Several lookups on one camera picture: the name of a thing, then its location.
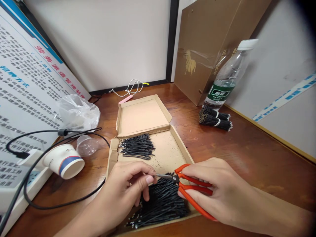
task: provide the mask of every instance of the white wall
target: white wall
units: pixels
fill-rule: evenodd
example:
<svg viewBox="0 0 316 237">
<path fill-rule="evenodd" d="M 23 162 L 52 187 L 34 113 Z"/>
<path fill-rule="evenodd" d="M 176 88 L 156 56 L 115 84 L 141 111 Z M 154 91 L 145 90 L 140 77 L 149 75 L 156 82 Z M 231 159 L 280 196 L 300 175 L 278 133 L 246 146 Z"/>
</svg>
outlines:
<svg viewBox="0 0 316 237">
<path fill-rule="evenodd" d="M 178 54 L 178 45 L 179 45 L 179 34 L 180 34 L 180 25 L 181 25 L 181 16 L 182 10 L 187 6 L 194 3 L 196 0 L 179 0 L 179 9 L 178 9 L 178 20 L 177 20 L 177 28 L 175 33 L 175 43 L 174 43 L 174 52 L 173 52 L 173 61 L 172 61 L 172 71 L 171 71 L 171 82 L 174 82 L 175 75 L 175 66 L 177 63 L 177 54 Z"/>
<path fill-rule="evenodd" d="M 25 0 L 88 91 L 166 78 L 170 0 Z"/>
<path fill-rule="evenodd" d="M 226 101 L 249 118 L 316 70 L 315 42 L 292 1 L 279 1 L 257 38 L 251 63 Z M 313 86 L 259 124 L 316 158 L 315 98 Z"/>
</svg>

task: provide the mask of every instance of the fingernail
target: fingernail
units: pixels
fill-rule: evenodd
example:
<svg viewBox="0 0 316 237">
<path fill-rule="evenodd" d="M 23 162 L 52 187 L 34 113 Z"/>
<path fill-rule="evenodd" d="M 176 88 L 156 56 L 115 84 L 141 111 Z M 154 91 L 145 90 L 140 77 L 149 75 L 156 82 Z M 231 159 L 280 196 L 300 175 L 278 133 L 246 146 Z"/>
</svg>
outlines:
<svg viewBox="0 0 316 237">
<path fill-rule="evenodd" d="M 146 178 L 146 183 L 147 184 L 150 184 L 150 183 L 152 183 L 154 181 L 154 178 L 152 177 L 152 176 L 148 176 L 147 178 Z"/>
</svg>

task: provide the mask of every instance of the gold horse print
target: gold horse print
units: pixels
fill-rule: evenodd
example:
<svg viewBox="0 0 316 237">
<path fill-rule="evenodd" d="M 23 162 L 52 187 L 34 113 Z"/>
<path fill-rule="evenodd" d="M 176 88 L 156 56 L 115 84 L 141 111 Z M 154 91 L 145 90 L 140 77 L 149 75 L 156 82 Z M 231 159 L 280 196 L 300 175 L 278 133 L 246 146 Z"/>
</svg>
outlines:
<svg viewBox="0 0 316 237">
<path fill-rule="evenodd" d="M 185 51 L 184 53 L 185 55 L 185 73 L 184 74 L 187 74 L 187 72 L 190 72 L 191 75 L 193 72 L 195 72 L 195 68 L 197 67 L 197 63 L 195 60 L 191 59 L 191 51 L 190 50 L 187 50 Z"/>
</svg>

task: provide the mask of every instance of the white cable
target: white cable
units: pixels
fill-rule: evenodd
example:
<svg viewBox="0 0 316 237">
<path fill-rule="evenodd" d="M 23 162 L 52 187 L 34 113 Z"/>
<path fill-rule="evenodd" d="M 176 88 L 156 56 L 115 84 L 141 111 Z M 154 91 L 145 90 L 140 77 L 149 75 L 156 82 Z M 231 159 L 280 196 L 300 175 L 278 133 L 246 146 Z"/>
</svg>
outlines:
<svg viewBox="0 0 316 237">
<path fill-rule="evenodd" d="M 131 89 L 129 90 L 129 86 L 131 85 L 132 81 L 135 81 L 135 82 L 134 82 L 134 84 L 132 85 Z M 135 92 L 133 92 L 132 89 L 133 89 L 133 87 L 134 87 L 134 85 L 135 85 L 136 82 L 137 82 L 137 90 L 136 90 Z M 141 82 L 141 83 L 142 83 L 142 87 L 141 87 L 140 91 L 138 91 L 138 89 L 139 89 L 139 83 L 138 83 L 138 82 Z M 131 95 L 131 93 L 136 94 L 136 93 L 138 93 L 138 92 L 141 92 L 141 90 L 142 90 L 143 87 L 144 87 L 144 84 L 143 84 L 142 81 L 136 80 L 136 79 L 132 79 L 132 80 L 129 82 L 128 86 L 127 86 L 127 90 L 125 90 L 125 91 L 127 92 L 125 95 L 119 95 L 119 94 L 117 94 L 117 93 L 114 91 L 114 89 L 110 90 L 109 93 L 110 93 L 110 92 L 114 92 L 114 93 L 117 94 L 119 97 L 124 97 L 124 96 L 126 96 L 126 95 L 128 95 L 128 94 Z"/>
</svg>

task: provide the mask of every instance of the open cardboard box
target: open cardboard box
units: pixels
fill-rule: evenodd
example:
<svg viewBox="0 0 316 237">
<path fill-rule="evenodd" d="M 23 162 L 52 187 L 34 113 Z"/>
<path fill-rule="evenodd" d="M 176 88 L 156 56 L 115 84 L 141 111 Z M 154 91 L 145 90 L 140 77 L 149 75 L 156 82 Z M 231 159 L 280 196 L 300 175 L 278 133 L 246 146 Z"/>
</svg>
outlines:
<svg viewBox="0 0 316 237">
<path fill-rule="evenodd" d="M 142 160 L 139 158 L 122 156 L 122 154 L 119 153 L 122 149 L 119 147 L 119 143 L 122 139 L 135 137 L 145 133 L 149 133 L 150 139 L 156 149 L 153 151 L 155 156 L 153 156 L 151 160 L 142 161 L 154 167 L 157 173 L 173 172 L 183 164 L 194 163 L 179 137 L 179 134 L 175 128 L 169 124 L 172 117 L 157 95 L 151 95 L 119 104 L 118 111 L 118 119 L 116 123 L 118 135 L 111 140 L 106 178 L 118 161 Z M 186 180 L 181 180 L 181 182 L 183 184 L 188 184 Z M 128 217 L 116 228 L 113 234 L 114 236 L 117 236 L 130 231 L 141 231 L 199 215 L 199 212 L 190 203 L 187 203 L 187 207 L 190 209 L 190 214 L 184 218 L 136 230 L 124 226 L 127 219 L 138 209 L 134 207 Z"/>
</svg>

